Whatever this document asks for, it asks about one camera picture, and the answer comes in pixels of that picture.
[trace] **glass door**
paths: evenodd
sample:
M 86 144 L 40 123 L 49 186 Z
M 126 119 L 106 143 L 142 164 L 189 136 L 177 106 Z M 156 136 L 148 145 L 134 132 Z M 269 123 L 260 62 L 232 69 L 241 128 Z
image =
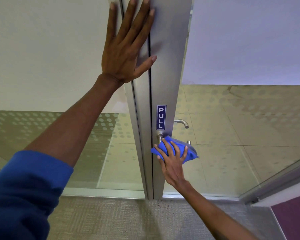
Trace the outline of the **glass door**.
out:
M 165 0 L 156 1 L 165 4 Z M 160 16 L 160 25 L 151 32 L 151 42 L 165 33 L 170 41 L 158 53 L 158 64 L 151 71 L 152 111 L 157 105 L 167 106 L 165 129 L 153 130 L 153 140 L 163 133 L 191 141 L 200 158 L 184 164 L 185 178 L 207 198 L 240 200 L 247 191 L 300 166 L 300 85 L 202 85 L 189 77 L 184 82 L 181 68 L 188 39 L 192 41 L 192 14 L 201 9 L 192 0 L 178 1 L 178 6 Z M 160 59 L 168 61 L 161 66 Z M 189 128 L 173 123 L 177 119 L 186 121 Z M 181 197 L 164 182 L 153 160 L 156 197 L 162 193 L 166 198 Z
M 83 96 L 102 72 L 111 1 L 120 7 L 120 26 L 121 0 L 85 0 L 80 5 L 24 0 L 32 15 L 24 15 L 20 3 L 0 0 L 0 17 L 7 22 L 0 22 L 0 169 Z M 60 10 L 67 11 L 60 15 Z M 148 44 L 142 52 L 148 55 Z M 100 114 L 64 195 L 148 198 L 146 174 L 152 182 L 152 170 L 149 174 L 144 167 L 143 148 L 149 139 L 143 138 L 151 134 L 150 120 L 145 119 L 150 117 L 149 76 L 139 79 L 117 90 Z M 143 91 L 143 97 L 135 90 Z M 148 187 L 152 195 L 152 184 Z

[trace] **gray carpet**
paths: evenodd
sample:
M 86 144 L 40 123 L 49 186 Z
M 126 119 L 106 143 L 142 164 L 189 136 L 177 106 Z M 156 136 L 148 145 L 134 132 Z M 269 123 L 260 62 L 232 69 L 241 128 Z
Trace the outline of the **gray carpet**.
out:
M 260 240 L 284 240 L 268 208 L 218 206 Z M 120 200 L 62 196 L 49 217 L 49 240 L 214 239 L 186 201 Z

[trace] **door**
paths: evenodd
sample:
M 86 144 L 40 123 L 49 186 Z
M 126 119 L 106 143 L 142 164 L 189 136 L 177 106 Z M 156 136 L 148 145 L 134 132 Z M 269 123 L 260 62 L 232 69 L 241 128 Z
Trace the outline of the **door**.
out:
M 120 25 L 127 0 L 0 0 L 4 162 L 79 100 L 101 74 L 110 1 L 118 4 Z M 148 44 L 142 54 L 148 57 Z M 64 195 L 147 199 L 149 189 L 152 198 L 149 90 L 144 74 L 112 96 Z

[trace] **forearm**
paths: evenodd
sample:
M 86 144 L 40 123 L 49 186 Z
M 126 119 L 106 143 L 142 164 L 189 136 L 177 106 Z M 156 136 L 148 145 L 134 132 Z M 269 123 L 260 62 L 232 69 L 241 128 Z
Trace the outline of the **forearm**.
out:
M 111 76 L 101 74 L 93 87 L 25 150 L 48 154 L 73 167 L 101 111 L 120 85 Z
M 216 240 L 258 240 L 249 230 L 209 202 L 186 181 L 178 189 Z

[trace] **hand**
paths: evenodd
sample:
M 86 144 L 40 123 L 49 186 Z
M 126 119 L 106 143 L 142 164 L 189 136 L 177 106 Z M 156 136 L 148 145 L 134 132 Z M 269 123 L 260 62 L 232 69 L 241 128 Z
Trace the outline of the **hand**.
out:
M 149 70 L 157 56 L 151 56 L 136 67 L 141 47 L 145 43 L 153 24 L 155 10 L 150 9 L 149 0 L 143 0 L 136 18 L 137 0 L 130 0 L 118 35 L 116 35 L 117 6 L 110 4 L 107 36 L 102 55 L 102 73 L 110 74 L 121 83 L 128 83 Z
M 187 156 L 188 147 L 185 146 L 184 153 L 182 157 L 180 157 L 180 149 L 174 142 L 171 141 L 170 143 L 173 145 L 176 155 L 173 155 L 171 146 L 164 138 L 162 141 L 168 151 L 169 156 L 167 156 L 164 151 L 155 144 L 155 149 L 157 149 L 157 151 L 162 155 L 164 161 L 160 158 L 160 156 L 157 156 L 157 159 L 161 164 L 163 175 L 168 184 L 171 184 L 178 192 L 180 192 L 182 187 L 187 182 L 183 176 L 182 163 Z

